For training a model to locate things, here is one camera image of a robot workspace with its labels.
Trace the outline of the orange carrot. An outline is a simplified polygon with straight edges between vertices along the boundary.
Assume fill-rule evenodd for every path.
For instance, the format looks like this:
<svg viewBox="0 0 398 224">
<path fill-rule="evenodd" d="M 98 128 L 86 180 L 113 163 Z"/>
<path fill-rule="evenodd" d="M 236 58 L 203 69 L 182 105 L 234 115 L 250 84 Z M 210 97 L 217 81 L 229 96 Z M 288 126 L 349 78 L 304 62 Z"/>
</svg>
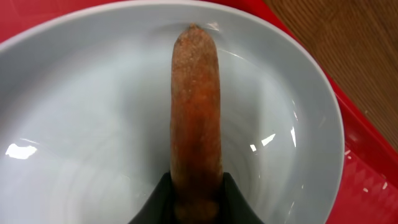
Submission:
<svg viewBox="0 0 398 224">
<path fill-rule="evenodd" d="M 223 181 L 220 73 L 209 33 L 190 24 L 172 54 L 170 173 L 180 223 L 216 223 Z"/>
</svg>

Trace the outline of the light blue plate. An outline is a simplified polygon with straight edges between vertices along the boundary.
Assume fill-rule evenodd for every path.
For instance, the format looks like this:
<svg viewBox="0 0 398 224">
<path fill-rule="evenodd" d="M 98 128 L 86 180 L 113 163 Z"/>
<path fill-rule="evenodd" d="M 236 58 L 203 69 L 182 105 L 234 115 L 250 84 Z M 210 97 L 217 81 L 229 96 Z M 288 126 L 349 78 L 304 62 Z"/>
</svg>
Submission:
<svg viewBox="0 0 398 224">
<path fill-rule="evenodd" d="M 224 170 L 263 222 L 326 222 L 344 134 L 308 52 L 230 7 L 128 1 L 1 45 L 2 223 L 132 219 L 169 169 L 172 49 L 192 22 L 218 51 Z"/>
</svg>

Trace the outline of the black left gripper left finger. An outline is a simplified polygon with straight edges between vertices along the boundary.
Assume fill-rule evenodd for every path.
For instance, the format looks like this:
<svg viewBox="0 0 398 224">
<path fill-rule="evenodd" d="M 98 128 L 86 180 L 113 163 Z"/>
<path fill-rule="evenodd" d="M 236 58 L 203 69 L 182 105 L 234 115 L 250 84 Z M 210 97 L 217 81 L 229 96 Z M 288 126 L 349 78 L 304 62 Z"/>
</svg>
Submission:
<svg viewBox="0 0 398 224">
<path fill-rule="evenodd" d="M 147 202 L 128 224 L 173 224 L 174 190 L 169 172 L 156 185 Z"/>
</svg>

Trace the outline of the red serving tray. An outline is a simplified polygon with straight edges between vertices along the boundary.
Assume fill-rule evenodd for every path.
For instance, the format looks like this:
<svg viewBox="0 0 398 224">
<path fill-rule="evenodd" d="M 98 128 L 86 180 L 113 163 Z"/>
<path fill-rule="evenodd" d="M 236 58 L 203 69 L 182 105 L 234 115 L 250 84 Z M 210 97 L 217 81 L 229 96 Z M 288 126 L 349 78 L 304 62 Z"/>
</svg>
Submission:
<svg viewBox="0 0 398 224">
<path fill-rule="evenodd" d="M 1 0 L 1 41 L 65 14 L 119 1 Z M 343 177 L 327 222 L 397 223 L 397 154 L 332 80 L 345 130 Z"/>
</svg>

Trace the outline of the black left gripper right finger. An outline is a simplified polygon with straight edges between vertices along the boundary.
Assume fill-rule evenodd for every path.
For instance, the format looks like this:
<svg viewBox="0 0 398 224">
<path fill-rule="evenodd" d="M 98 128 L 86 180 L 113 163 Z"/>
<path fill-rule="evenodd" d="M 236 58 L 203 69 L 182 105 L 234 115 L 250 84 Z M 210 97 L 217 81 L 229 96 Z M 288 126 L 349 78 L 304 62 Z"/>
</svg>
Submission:
<svg viewBox="0 0 398 224">
<path fill-rule="evenodd" d="M 249 206 L 230 173 L 223 173 L 220 192 L 221 224 L 263 224 Z"/>
</svg>

